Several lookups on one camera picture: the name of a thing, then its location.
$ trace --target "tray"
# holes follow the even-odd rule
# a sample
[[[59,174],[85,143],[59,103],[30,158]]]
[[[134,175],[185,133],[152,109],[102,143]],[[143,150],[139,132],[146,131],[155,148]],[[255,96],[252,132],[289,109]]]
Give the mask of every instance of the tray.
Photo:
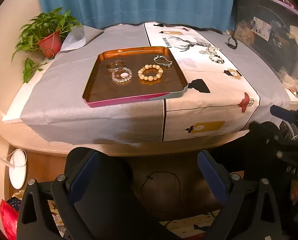
[[[145,81],[138,77],[138,70],[145,65],[155,64],[153,58],[165,56],[173,62],[170,68],[161,66],[164,70],[160,79]],[[116,84],[112,81],[106,65],[115,60],[123,60],[126,67],[132,71],[129,82]],[[155,75],[154,70],[146,75]],[[130,102],[157,100],[181,97],[188,89],[188,82],[182,73],[171,51],[165,47],[140,47],[116,49],[100,54],[90,74],[83,93],[84,101],[90,107],[116,105]]]

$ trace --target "green plant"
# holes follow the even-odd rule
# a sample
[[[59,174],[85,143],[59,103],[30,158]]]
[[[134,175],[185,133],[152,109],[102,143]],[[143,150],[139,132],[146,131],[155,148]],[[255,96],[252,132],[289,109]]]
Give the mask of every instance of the green plant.
[[[43,68],[41,68],[41,64],[39,63],[34,63],[30,58],[27,58],[25,60],[25,69],[22,72],[24,74],[24,83],[28,83],[32,74],[34,74],[38,71],[42,71]]]
[[[16,51],[12,54],[11,61],[19,51],[39,51],[40,47],[37,45],[37,42],[56,31],[60,31],[60,37],[64,39],[74,26],[82,26],[75,17],[70,15],[70,10],[64,14],[59,13],[61,10],[63,10],[62,7],[56,8],[49,13],[41,13],[30,20],[32,23],[25,24],[20,28],[23,31],[19,36],[20,41],[16,45]],[[31,59],[27,58],[23,71],[24,82],[28,83],[31,74],[36,70],[41,71],[41,66],[44,64],[34,63]]]

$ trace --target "white lamp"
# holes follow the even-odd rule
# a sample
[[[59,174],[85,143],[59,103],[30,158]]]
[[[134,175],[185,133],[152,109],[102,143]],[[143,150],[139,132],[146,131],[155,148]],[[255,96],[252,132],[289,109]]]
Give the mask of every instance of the white lamp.
[[[22,149],[16,149],[11,154],[10,162],[0,157],[0,161],[9,167],[9,179],[15,189],[21,189],[27,173],[27,154]]]

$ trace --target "red flower pot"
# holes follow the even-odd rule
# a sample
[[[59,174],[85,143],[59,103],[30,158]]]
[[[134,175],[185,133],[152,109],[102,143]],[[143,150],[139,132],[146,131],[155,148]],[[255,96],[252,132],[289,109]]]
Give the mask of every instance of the red flower pot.
[[[56,31],[50,34],[43,40],[38,41],[37,44],[39,45],[45,56],[47,58],[51,58],[52,56],[56,55],[61,49],[60,31]]]

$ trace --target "gray tablecloth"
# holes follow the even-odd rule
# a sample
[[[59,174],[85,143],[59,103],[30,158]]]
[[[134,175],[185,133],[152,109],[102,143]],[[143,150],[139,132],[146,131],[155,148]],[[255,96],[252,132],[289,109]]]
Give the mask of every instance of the gray tablecloth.
[[[252,121],[271,121],[279,126],[281,119],[270,114],[270,107],[272,105],[288,106],[290,98],[270,67],[255,52],[240,41],[238,41],[237,49],[231,49],[225,45],[230,35],[221,35],[212,31],[199,33],[214,46],[221,48],[221,52],[241,71],[260,96],[260,105],[251,116],[248,125]]]
[[[225,45],[227,35],[201,32],[232,61],[260,96],[260,106],[250,121],[279,120],[272,104],[288,104],[289,97],[271,69],[247,46]],[[59,52],[34,87],[21,119],[46,141],[71,144],[112,144],[161,141],[164,122],[162,100],[90,108],[82,99],[97,56],[107,50],[148,46],[144,25],[118,25],[86,46]]]
[[[59,52],[34,87],[21,120],[46,141],[71,144],[161,141],[162,100],[90,108],[82,99],[100,53],[148,45],[143,25],[118,25],[105,29],[78,50]]]

